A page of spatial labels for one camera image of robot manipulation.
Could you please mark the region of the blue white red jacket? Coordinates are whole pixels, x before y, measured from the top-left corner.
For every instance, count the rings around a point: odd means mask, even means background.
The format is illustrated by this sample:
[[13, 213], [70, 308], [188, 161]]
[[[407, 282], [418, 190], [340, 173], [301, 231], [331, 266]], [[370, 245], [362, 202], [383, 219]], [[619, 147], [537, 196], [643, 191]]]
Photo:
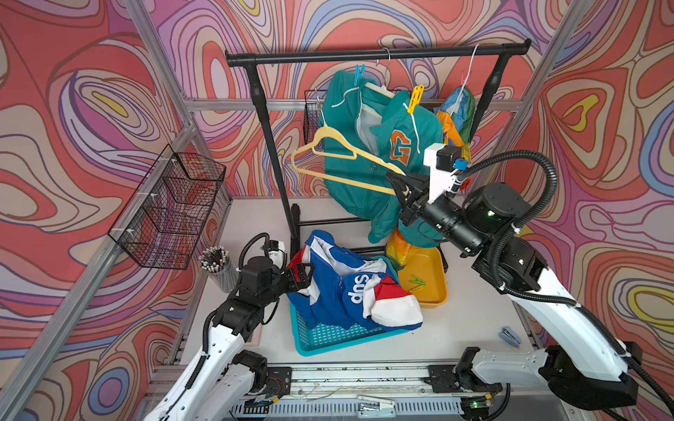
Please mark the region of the blue white red jacket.
[[338, 247], [330, 233], [316, 230], [291, 266], [313, 266], [310, 285], [288, 298], [310, 328], [415, 330], [424, 318], [417, 298], [405, 291], [383, 258], [366, 258]]

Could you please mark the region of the teal green jacket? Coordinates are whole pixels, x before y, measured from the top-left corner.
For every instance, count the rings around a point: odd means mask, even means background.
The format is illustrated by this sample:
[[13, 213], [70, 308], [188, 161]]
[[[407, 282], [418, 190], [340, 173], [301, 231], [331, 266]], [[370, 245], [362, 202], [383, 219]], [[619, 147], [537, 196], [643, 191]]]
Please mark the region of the teal green jacket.
[[[395, 165], [406, 175], [428, 175], [423, 153], [443, 141], [442, 124], [422, 106], [410, 112], [409, 103], [406, 91], [391, 93], [365, 77], [341, 70], [329, 84], [322, 116], [353, 147]], [[337, 140], [325, 139], [322, 145], [328, 153], [325, 159], [328, 192], [347, 212], [370, 221], [370, 242], [386, 240], [398, 231], [415, 247], [438, 246], [442, 236], [422, 219], [416, 219], [410, 226], [400, 221], [401, 205], [396, 196], [368, 188], [390, 187], [386, 167], [363, 157], [351, 160], [349, 149]]]

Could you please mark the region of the green clothespin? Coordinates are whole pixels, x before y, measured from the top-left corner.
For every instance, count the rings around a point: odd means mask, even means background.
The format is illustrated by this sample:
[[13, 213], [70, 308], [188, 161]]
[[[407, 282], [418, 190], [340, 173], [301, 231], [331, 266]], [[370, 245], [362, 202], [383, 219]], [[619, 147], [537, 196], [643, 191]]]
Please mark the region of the green clothespin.
[[426, 282], [422, 280], [421, 278], [417, 277], [416, 275], [412, 276], [412, 279], [410, 280], [411, 283], [417, 284], [419, 286], [425, 286]]

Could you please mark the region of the wooden hanger gold hook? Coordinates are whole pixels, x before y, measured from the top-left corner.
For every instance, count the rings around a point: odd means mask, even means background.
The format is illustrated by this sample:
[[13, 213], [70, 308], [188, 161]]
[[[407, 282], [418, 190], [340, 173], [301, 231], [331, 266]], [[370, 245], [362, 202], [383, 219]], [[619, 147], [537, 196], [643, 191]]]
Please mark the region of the wooden hanger gold hook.
[[335, 77], [326, 90], [322, 126], [311, 143], [291, 155], [294, 170], [321, 178], [329, 195], [348, 209], [395, 202], [386, 173], [405, 173], [402, 165], [381, 157], [388, 141], [375, 134], [384, 128], [384, 113], [404, 95], [386, 98], [368, 92], [366, 83], [361, 80], [355, 87], [349, 73]]

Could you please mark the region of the silver hook hanger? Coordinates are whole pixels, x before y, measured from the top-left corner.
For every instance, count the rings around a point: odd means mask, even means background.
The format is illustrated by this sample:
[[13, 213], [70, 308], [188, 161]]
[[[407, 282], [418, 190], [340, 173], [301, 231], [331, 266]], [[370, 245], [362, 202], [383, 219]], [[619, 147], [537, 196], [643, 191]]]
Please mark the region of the silver hook hanger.
[[374, 84], [373, 82], [367, 82], [364, 87], [367, 89], [370, 89], [371, 91], [385, 96], [386, 98], [394, 98], [395, 94], [388, 89], [388, 82], [389, 82], [389, 76], [390, 76], [390, 68], [391, 68], [391, 50], [389, 47], [383, 47], [383, 50], [387, 54], [387, 60], [386, 60], [386, 65], [383, 73], [383, 80], [381, 84], [377, 85]]

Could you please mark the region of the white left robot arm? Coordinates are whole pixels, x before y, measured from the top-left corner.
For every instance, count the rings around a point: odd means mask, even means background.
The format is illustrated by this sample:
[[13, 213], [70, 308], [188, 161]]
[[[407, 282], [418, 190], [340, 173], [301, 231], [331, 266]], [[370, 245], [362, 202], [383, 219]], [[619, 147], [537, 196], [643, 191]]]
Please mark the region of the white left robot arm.
[[268, 233], [245, 245], [237, 284], [226, 301], [205, 319], [201, 350], [147, 420], [222, 420], [249, 393], [265, 389], [267, 359], [244, 348], [263, 324], [265, 309], [281, 296], [306, 289], [311, 263], [288, 263]]

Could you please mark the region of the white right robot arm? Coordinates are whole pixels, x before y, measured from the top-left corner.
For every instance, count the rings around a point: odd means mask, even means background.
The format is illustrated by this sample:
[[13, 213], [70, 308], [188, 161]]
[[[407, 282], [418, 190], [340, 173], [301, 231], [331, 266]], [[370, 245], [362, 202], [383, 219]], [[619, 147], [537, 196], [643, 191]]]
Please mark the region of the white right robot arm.
[[[435, 392], [509, 396], [515, 385], [547, 389], [581, 410], [618, 417], [620, 408], [635, 405], [641, 383], [667, 407], [672, 397], [642, 367], [642, 349], [623, 342], [563, 287], [542, 255], [520, 231], [538, 216], [556, 193], [558, 176], [545, 155], [528, 150], [497, 154], [473, 166], [457, 147], [435, 144], [425, 152], [428, 175], [386, 175], [401, 207], [400, 221], [423, 221], [472, 259], [472, 268], [498, 293], [533, 316], [553, 337], [554, 345], [529, 354], [495, 353], [468, 347], [453, 366], [433, 366], [428, 383]], [[472, 175], [503, 161], [533, 161], [545, 184], [528, 203], [505, 183], [473, 191], [463, 203], [455, 195]]]

